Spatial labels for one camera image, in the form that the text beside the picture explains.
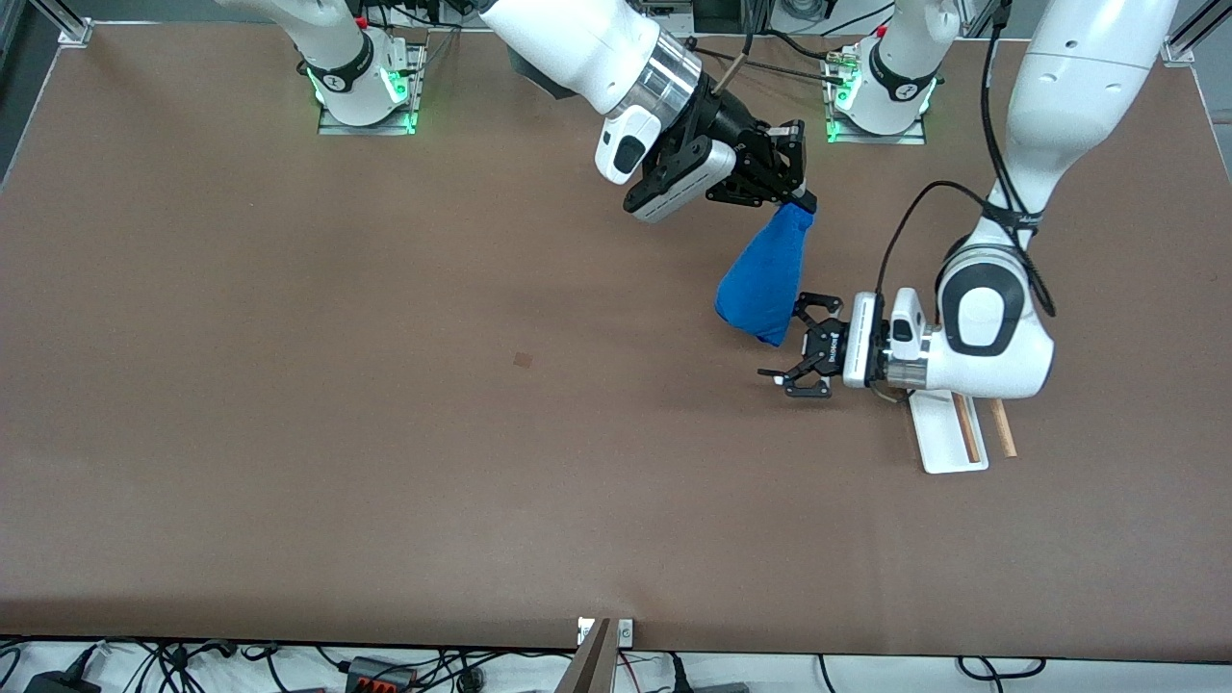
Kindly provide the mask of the black power adapter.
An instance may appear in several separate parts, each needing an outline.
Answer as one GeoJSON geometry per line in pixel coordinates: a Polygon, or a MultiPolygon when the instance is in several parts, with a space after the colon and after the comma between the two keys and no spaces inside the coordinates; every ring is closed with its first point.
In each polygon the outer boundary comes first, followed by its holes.
{"type": "Polygon", "coordinates": [[[22,693],[101,693],[101,687],[87,679],[71,679],[67,672],[48,671],[33,675],[22,693]]]}

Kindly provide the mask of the black equipment box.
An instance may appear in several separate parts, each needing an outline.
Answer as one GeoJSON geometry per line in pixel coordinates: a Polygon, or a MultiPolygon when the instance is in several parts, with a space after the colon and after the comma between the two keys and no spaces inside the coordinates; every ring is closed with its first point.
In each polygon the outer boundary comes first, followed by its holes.
{"type": "Polygon", "coordinates": [[[774,0],[691,0],[695,35],[761,35],[774,0]]]}

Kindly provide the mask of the black red power strip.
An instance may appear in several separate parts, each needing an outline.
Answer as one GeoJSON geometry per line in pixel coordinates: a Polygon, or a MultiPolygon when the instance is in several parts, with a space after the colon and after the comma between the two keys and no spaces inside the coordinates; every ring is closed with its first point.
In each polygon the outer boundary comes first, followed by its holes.
{"type": "Polygon", "coordinates": [[[418,679],[414,665],[356,656],[347,663],[344,693],[409,693],[418,679]]]}

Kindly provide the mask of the white tray with wooden sticks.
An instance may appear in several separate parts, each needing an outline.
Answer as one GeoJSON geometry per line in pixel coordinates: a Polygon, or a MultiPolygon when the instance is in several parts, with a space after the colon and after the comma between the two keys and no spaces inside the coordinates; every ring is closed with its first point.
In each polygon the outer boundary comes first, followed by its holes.
{"type": "Polygon", "coordinates": [[[970,464],[963,448],[963,435],[958,429],[958,414],[952,402],[952,392],[918,390],[910,395],[908,404],[925,474],[966,474],[988,469],[986,439],[982,444],[986,461],[979,465],[970,464]]]}

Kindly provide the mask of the blue microfiber towel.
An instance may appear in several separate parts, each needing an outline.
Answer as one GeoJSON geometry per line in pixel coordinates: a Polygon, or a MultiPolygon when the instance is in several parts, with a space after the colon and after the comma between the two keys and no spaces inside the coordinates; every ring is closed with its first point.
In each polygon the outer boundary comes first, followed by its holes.
{"type": "Polygon", "coordinates": [[[775,211],[719,281],[713,307],[727,326],[782,346],[797,301],[814,215],[796,203],[775,211]]]}

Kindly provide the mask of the aluminium frame profile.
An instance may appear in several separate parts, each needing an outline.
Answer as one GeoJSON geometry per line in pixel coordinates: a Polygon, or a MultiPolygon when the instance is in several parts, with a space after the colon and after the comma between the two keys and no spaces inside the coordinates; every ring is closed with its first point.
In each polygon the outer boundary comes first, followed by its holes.
{"type": "Polygon", "coordinates": [[[1209,39],[1227,18],[1232,18],[1232,0],[1204,0],[1196,12],[1179,23],[1173,35],[1165,36],[1159,52],[1163,64],[1165,67],[1193,64],[1198,44],[1209,39]]]}
{"type": "Polygon", "coordinates": [[[75,12],[69,0],[25,0],[58,31],[58,44],[84,47],[92,35],[92,18],[75,12]]]}

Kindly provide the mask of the wooden rack rod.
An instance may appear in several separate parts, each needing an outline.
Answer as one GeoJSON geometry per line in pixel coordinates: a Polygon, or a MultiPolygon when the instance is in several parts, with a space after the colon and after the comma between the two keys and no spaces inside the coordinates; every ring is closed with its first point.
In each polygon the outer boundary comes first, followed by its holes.
{"type": "Polygon", "coordinates": [[[1011,420],[1009,420],[1005,403],[1000,398],[992,398],[988,401],[988,408],[991,411],[991,417],[994,420],[997,435],[1004,456],[1007,459],[1016,459],[1019,456],[1019,451],[1016,451],[1016,441],[1011,432],[1011,420]]]}
{"type": "Polygon", "coordinates": [[[962,434],[963,448],[966,449],[970,464],[979,465],[986,461],[983,453],[983,437],[979,429],[978,416],[975,404],[967,396],[954,392],[952,402],[956,414],[958,414],[958,429],[962,434]]]}

